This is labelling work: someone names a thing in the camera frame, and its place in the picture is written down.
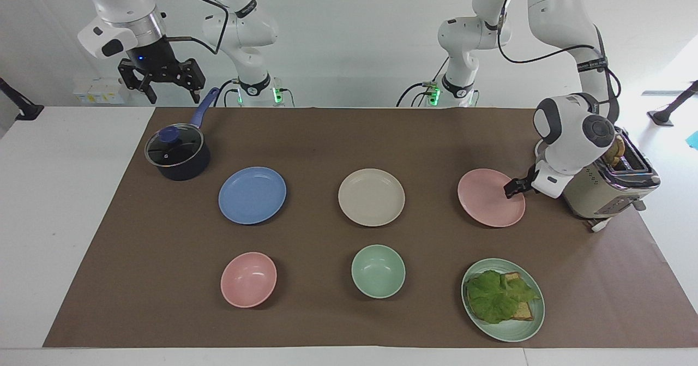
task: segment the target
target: green lettuce leaf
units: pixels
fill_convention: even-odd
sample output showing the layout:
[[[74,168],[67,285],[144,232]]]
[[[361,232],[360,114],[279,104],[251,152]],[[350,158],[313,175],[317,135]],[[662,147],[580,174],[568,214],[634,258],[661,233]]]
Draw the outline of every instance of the green lettuce leaf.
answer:
[[[482,272],[469,280],[466,290],[473,314],[493,324],[511,319],[519,302],[529,302],[537,298],[525,281],[507,281],[503,274],[494,270]]]

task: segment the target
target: blue lid knob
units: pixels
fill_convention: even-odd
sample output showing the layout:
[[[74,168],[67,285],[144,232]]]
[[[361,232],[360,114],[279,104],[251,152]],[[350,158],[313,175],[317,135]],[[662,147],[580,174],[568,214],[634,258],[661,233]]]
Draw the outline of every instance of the blue lid knob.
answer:
[[[176,127],[166,127],[158,132],[158,138],[165,144],[171,144],[179,138],[179,129]]]

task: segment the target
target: green light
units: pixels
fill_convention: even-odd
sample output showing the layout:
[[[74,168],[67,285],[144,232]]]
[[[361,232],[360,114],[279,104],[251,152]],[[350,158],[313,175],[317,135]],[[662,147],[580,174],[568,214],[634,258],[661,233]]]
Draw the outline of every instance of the green light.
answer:
[[[281,103],[284,101],[284,96],[279,93],[279,90],[277,88],[272,88],[274,90],[274,101],[276,101],[276,104]]]
[[[429,104],[436,107],[438,105],[438,98],[441,96],[441,89],[434,88],[434,92],[431,93],[431,98],[429,98]]]

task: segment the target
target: plate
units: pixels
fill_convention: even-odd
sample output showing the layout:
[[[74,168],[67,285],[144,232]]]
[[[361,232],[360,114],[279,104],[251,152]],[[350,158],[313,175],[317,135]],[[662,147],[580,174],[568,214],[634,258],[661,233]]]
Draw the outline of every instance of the plate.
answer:
[[[458,183],[458,199],[473,219],[490,227],[516,224],[526,211],[526,199],[516,194],[507,199],[504,185],[512,179],[489,168],[478,168],[465,174]]]
[[[397,294],[405,283],[405,263],[397,251],[372,244],[354,256],[351,277],[364,295],[384,299]]]
[[[487,270],[494,270],[498,273],[509,273],[518,272],[521,274],[521,279],[528,284],[529,287],[540,297],[540,299],[534,299],[528,303],[531,306],[531,312],[533,313],[533,321],[502,321],[498,324],[490,324],[482,321],[471,311],[471,307],[468,304],[468,296],[466,294],[466,282],[472,277],[478,276],[482,272]],[[534,334],[538,333],[540,327],[543,325],[543,320],[545,319],[545,302],[543,301],[543,293],[540,291],[538,283],[533,280],[528,272],[526,272],[522,267],[517,266],[513,262],[502,260],[502,259],[486,259],[478,261],[473,264],[463,276],[463,281],[461,282],[461,299],[463,299],[463,306],[468,312],[468,316],[473,320],[473,323],[478,326],[478,328],[495,339],[501,341],[507,341],[509,343],[517,343],[519,341],[524,341],[531,339]]]
[[[266,167],[249,167],[235,172],[220,188],[222,214],[237,224],[258,224],[281,209],[286,200],[286,182]]]
[[[353,222],[380,227],[397,219],[405,206],[405,191],[391,174],[365,168],[339,186],[339,206]]]
[[[225,300],[242,309],[259,306],[276,287],[276,266],[267,255],[251,251],[227,264],[220,276]]]

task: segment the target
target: brown placemat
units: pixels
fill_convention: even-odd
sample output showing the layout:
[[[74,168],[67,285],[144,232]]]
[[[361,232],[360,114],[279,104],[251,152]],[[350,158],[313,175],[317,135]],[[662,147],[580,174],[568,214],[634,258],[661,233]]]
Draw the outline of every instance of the brown placemat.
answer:
[[[142,153],[147,137],[192,109],[159,108],[44,343],[47,347],[691,347],[698,316],[634,210],[590,234],[562,200],[527,194],[526,215],[487,229],[460,207],[471,169],[523,175],[538,136],[531,110],[212,109],[213,159],[171,182]],[[286,204],[268,222],[236,225],[219,212],[220,186],[245,167],[274,168]],[[337,190],[364,167],[395,175],[407,195],[392,224],[367,229],[341,212]],[[368,299],[352,283],[354,254],[396,249],[407,280]],[[235,309],[220,274],[246,251],[272,257],[276,291]],[[547,311],[521,344],[485,336],[461,304],[464,272],[501,257],[528,270]]]

